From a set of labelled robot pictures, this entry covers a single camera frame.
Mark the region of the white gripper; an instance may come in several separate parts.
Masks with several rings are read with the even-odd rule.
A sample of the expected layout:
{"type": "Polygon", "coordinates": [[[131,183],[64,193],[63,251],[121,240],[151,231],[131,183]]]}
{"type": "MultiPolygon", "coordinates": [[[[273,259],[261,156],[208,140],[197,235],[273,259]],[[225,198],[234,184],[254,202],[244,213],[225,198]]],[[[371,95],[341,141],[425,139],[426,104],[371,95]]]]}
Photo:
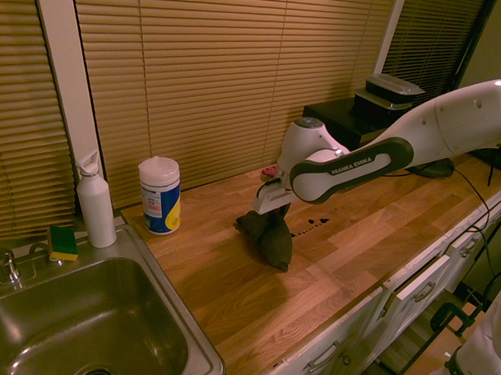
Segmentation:
{"type": "Polygon", "coordinates": [[[253,209],[258,214],[267,213],[267,222],[273,224],[275,220],[275,209],[279,209],[278,214],[285,218],[290,209],[290,203],[294,201],[294,192],[286,189],[281,178],[274,178],[265,182],[257,191],[253,199],[253,209]]]}

